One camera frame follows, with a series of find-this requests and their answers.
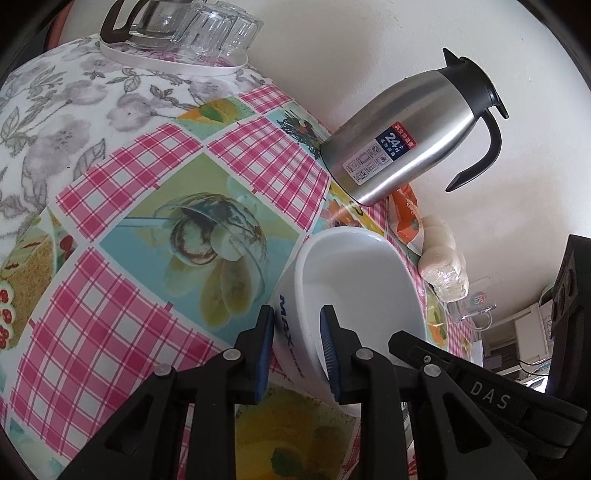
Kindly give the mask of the checkered fruit tablecloth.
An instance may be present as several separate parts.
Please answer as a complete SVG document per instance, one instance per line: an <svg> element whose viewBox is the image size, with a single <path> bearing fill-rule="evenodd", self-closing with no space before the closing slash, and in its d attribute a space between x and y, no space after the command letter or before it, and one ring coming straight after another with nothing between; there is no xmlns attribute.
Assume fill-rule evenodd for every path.
<svg viewBox="0 0 591 480"><path fill-rule="evenodd" d="M322 172L325 126L273 86L136 137L39 214L1 266L1 425L55 479L158 362L252 326L312 234L386 230Z"/></svg>

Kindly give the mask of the orange snack packet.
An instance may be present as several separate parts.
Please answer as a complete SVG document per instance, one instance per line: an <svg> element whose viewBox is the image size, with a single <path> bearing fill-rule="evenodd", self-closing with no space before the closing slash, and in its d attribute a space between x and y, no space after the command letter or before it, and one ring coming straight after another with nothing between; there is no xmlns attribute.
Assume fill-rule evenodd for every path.
<svg viewBox="0 0 591 480"><path fill-rule="evenodd" d="M419 202L410 184L401 186L388 197L389 228L407 248L421 255L424 226Z"/></svg>

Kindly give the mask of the bag of white buns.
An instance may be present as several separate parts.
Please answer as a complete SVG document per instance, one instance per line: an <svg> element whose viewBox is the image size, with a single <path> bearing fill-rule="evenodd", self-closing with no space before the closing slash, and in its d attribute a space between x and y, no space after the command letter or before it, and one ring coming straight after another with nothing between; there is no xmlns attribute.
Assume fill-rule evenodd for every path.
<svg viewBox="0 0 591 480"><path fill-rule="evenodd" d="M457 249L449 226L439 217L422 218L424 242L418 269L421 277L445 303L463 300L469 293L464 255Z"/></svg>

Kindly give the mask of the white round tray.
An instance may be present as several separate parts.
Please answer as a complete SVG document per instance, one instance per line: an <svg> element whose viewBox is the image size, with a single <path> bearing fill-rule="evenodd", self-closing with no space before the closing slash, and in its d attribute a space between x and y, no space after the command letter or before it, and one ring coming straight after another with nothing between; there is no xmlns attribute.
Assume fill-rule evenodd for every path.
<svg viewBox="0 0 591 480"><path fill-rule="evenodd" d="M228 76L246 66L249 57L244 52L221 55L213 65L177 51L150 51L128 43L107 44L99 41L100 52L109 60L125 67L158 73L216 77Z"/></svg>

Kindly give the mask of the small white cup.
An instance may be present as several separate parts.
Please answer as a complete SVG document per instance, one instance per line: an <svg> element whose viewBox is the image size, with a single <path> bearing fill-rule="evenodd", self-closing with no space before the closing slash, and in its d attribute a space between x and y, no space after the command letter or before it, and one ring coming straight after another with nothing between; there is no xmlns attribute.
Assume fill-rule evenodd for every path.
<svg viewBox="0 0 591 480"><path fill-rule="evenodd" d="M336 403L322 350L322 307L334 307L339 325L397 366L405 363L389 352L392 335L426 337L423 306L403 258L386 238L363 228L311 235L280 277L271 305L280 369L297 389L329 406Z"/></svg>

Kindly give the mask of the clear glass mug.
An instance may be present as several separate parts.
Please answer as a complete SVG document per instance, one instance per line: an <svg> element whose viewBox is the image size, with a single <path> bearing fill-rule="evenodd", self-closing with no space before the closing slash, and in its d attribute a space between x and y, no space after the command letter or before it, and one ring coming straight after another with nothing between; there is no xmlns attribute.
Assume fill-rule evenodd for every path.
<svg viewBox="0 0 591 480"><path fill-rule="evenodd" d="M493 324L492 312L497 308L497 304L490 299L493 284L490 276L471 281L465 298L446 305L452 321L475 332L488 330Z"/></svg>

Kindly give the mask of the grey floral tablecloth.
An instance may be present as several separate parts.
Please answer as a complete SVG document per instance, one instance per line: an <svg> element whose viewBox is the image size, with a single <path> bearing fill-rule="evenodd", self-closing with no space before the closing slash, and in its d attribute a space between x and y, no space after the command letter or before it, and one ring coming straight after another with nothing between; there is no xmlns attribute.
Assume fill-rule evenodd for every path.
<svg viewBox="0 0 591 480"><path fill-rule="evenodd" d="M127 67L106 58L95 35L17 68L1 88L1 255L117 148L197 106L267 83L252 66L205 77Z"/></svg>

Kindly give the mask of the white cutout shelf unit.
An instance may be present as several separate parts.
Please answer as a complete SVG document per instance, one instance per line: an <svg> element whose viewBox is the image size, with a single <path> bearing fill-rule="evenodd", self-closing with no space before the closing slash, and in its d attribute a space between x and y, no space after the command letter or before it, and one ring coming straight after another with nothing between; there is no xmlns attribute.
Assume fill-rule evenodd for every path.
<svg viewBox="0 0 591 480"><path fill-rule="evenodd" d="M529 307L495 321L480 334L483 367L518 383L545 385L554 348L551 339L552 287Z"/></svg>

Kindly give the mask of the stainless steel thermos jug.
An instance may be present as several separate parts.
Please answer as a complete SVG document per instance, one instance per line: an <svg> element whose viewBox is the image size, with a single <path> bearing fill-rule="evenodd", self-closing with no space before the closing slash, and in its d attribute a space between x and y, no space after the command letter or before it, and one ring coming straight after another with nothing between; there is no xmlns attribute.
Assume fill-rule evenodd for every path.
<svg viewBox="0 0 591 480"><path fill-rule="evenodd" d="M495 119L509 113L486 72L443 51L446 65L408 77L373 99L322 142L322 162L350 198L373 206L451 155L479 121L490 146L447 186L453 192L485 173L502 150Z"/></svg>

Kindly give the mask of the upturned drinking glass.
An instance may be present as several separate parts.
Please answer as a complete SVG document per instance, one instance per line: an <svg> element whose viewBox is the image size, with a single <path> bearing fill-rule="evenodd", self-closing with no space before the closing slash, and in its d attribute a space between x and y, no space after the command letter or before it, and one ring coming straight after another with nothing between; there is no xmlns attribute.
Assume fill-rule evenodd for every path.
<svg viewBox="0 0 591 480"><path fill-rule="evenodd" d="M235 15L235 23L229 31L228 38L224 41L221 52L224 55L245 53L252 46L260 30L263 29L263 20L249 14L242 7L226 1L217 1L216 5Z"/></svg>
<svg viewBox="0 0 591 480"><path fill-rule="evenodd" d="M221 6L201 1L191 4L172 39L195 61L214 64L238 16Z"/></svg>

